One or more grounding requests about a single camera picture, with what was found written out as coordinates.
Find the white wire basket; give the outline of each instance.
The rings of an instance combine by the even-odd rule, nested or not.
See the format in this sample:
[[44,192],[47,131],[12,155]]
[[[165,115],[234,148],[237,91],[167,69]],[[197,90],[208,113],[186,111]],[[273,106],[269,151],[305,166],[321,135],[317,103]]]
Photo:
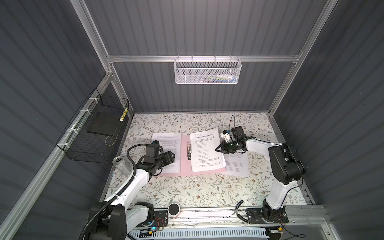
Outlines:
[[175,58],[177,84],[236,84],[239,81],[239,58]]

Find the floral tablecloth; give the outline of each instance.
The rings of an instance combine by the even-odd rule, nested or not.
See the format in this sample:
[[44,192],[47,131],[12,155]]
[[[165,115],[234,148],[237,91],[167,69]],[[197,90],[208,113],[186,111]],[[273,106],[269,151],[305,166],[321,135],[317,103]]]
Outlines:
[[[242,126],[248,136],[265,141],[277,141],[265,113],[235,113],[235,126]],[[133,117],[121,155],[132,145],[150,143],[153,132],[205,131],[218,127],[228,129],[232,114],[136,114]],[[137,147],[130,153],[136,162],[145,154],[144,147]],[[155,207],[167,207],[170,202],[181,203],[182,207],[227,207],[244,200],[242,206],[260,206],[268,195],[275,180],[270,164],[262,155],[248,152],[249,177],[234,177],[224,174],[201,174],[189,177],[153,177],[135,197],[131,205],[144,201]],[[126,180],[115,171],[106,197],[113,194]],[[287,205],[306,204],[298,188],[286,198]]]

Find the pink folder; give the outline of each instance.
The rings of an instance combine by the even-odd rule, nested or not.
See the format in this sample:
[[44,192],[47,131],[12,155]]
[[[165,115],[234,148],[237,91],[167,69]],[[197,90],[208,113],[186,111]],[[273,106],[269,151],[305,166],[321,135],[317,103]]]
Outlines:
[[225,167],[216,169],[216,170],[210,170],[210,171],[203,171],[203,172],[192,172],[192,165],[191,160],[188,160],[187,155],[187,144],[190,142],[190,135],[182,135],[181,136],[181,162],[180,162],[180,172],[177,173],[162,173],[160,176],[168,176],[168,177],[178,177],[178,176],[191,176],[191,175],[197,175],[197,174],[207,174],[207,173],[220,173],[225,172]]

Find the round black speaker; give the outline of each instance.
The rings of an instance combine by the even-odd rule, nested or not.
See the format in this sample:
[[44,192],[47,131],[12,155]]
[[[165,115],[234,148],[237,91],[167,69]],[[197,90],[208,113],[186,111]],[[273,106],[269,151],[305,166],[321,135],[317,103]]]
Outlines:
[[170,217],[177,217],[180,214],[180,205],[178,203],[171,203],[168,207],[168,214]]

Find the silver can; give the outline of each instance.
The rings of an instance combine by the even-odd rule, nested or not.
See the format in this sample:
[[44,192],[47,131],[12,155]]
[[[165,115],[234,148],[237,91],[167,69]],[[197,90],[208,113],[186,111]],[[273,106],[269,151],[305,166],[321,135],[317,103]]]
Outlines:
[[128,158],[118,156],[113,159],[112,164],[123,175],[129,176],[132,172],[132,168],[129,167]]

